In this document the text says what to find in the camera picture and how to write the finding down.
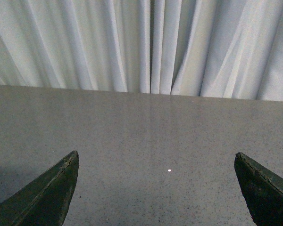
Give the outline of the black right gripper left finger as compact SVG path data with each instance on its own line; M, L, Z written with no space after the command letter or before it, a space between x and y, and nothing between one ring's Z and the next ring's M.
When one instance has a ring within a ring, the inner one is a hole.
M72 151L0 204L0 226L61 226L72 200L79 155Z

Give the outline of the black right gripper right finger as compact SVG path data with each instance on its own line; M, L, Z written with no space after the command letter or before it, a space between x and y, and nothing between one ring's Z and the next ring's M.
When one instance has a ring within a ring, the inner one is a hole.
M244 153L237 153L235 173L253 222L283 226L283 178Z

